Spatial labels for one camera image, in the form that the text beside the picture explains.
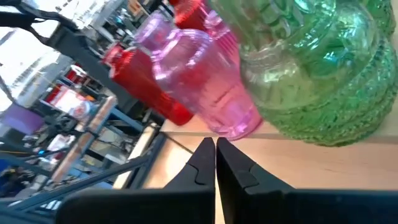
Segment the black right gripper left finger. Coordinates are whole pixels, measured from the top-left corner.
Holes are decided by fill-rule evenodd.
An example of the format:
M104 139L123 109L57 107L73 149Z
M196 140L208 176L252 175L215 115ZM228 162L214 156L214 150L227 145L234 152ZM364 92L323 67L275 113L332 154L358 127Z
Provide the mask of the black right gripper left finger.
M55 224L215 224L215 144L204 138L161 189L84 190L68 197Z

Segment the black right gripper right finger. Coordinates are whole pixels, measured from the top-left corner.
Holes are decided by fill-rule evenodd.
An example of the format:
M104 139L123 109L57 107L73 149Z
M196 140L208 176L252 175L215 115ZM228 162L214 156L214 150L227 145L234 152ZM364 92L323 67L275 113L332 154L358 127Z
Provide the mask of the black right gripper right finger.
M216 175L226 224L398 224L398 191L296 189L225 138Z

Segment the tall red ribbed cylinder vase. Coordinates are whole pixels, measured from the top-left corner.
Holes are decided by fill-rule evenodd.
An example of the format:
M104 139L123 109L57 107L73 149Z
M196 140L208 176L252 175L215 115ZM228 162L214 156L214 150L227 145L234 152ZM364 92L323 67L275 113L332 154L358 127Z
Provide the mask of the tall red ribbed cylinder vase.
M188 123L193 114L157 85L150 57L136 47L123 48L116 42L106 51L103 63L109 77L148 107L177 126Z

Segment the large green diamond-pattern vase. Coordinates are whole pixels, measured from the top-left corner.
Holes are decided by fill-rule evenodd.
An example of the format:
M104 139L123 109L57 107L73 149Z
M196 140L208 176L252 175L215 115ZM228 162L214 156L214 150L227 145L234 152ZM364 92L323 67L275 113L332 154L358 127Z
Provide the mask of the large green diamond-pattern vase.
M208 3L238 39L245 88L281 134L346 146L390 113L398 58L359 0Z

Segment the pink bell-shaped ribbed vase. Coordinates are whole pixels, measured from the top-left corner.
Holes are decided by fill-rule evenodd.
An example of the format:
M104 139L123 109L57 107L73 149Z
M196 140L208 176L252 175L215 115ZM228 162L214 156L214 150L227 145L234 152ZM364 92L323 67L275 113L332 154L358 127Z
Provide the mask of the pink bell-shaped ribbed vase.
M150 57L158 86L211 131L235 141L261 125L237 65L206 32L179 29L155 11L136 30L134 40Z

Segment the red ribbed bottle vase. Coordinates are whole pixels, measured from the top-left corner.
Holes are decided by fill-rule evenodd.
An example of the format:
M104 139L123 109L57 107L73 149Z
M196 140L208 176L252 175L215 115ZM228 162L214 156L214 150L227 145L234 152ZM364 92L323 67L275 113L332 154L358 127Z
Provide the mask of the red ribbed bottle vase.
M211 8L206 0L168 0L174 8L174 23L180 29L206 31L205 19Z

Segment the background storage rack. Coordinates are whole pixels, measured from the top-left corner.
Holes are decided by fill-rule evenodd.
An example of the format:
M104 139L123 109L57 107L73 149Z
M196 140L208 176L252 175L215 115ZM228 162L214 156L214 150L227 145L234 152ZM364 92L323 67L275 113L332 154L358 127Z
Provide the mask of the background storage rack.
M30 5L32 5L34 8L36 2L28 3ZM83 95L81 95L80 92L77 92L77 90L72 90L71 87L67 87L67 86L61 86L60 87L60 91L58 92L57 95L55 95L55 98L50 101L50 105L54 106L56 109L60 110L61 112L68 114L69 117L73 117L74 120L76 121L81 121L83 123L83 121L85 122L83 127L81 127L82 129L84 129L86 131L86 133L88 133L89 131L94 131L94 128L88 128L88 124L86 124L88 122L89 119L93 120L93 118L90 118L90 116L94 116L95 113L98 114L100 112L100 110L104 109L104 105L106 103L94 103L93 101L87 100L86 98L83 97ZM152 109L150 107L148 107L147 105L145 105L143 102L137 100L137 102L132 106L132 108L128 111L127 114L122 113L122 111L117 110L117 106L112 107L112 111L111 112L121 112L121 115L126 115L129 116L131 114L129 114L129 112L142 112L139 109L147 109L146 112L149 112L149 109ZM150 129L153 129L155 131L155 126L152 126L150 123L150 121L155 121L156 124L162 124L164 122L164 118L161 117L160 114L158 114L155 110L151 111L151 113L148 114L149 117L149 121L146 123L143 123L147 126L150 127ZM76 132L77 134L72 134L72 135L79 135L82 134L84 131L78 131L78 130L73 130L74 132ZM27 187L24 187L24 189L22 189L22 183L25 180L8 180L8 182L4 185L5 188L0 190L0 195L1 196L15 196L18 195L16 193L21 193L23 192L23 190L28 189Z

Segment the black table frame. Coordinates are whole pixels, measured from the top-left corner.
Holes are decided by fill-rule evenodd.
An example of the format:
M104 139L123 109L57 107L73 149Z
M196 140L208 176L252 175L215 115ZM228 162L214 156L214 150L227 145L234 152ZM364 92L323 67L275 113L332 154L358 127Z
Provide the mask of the black table frame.
M164 145L165 136L142 135L132 151L132 158L97 174L84 175L70 184L37 195L0 204L0 224L54 224L55 213L66 197L82 190L138 189Z

